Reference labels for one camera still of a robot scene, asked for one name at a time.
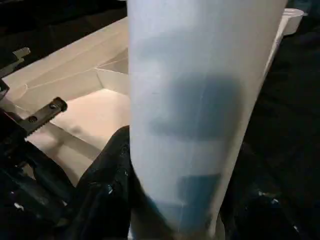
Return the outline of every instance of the white cylinder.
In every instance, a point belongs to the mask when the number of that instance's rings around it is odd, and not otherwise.
[[[239,151],[235,136],[248,124],[285,4],[128,1],[132,164],[177,232],[201,230],[208,220],[227,156]]]

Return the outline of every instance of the black fabric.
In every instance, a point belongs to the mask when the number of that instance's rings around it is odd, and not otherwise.
[[[305,226],[320,238],[320,21],[283,39],[244,141],[270,167]]]

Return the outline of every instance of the screw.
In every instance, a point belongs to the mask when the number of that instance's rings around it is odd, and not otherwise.
[[[49,105],[49,107],[50,107],[51,109],[56,109],[56,108],[58,107],[58,105],[57,105],[57,104],[54,104],[54,103],[51,103],[51,104]]]
[[[36,116],[30,116],[30,117],[28,118],[28,121],[29,121],[30,123],[35,123],[36,121],[38,121],[38,118],[37,118]]]

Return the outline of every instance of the white surface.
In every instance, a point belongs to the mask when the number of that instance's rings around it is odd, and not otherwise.
[[[128,1],[131,159],[143,189],[178,232],[205,226],[214,186],[193,179],[221,174],[217,219],[285,4]],[[204,210],[199,219],[195,208]]]
[[[130,100],[121,93],[102,89],[67,104],[52,123],[100,150],[117,129],[129,125]]]

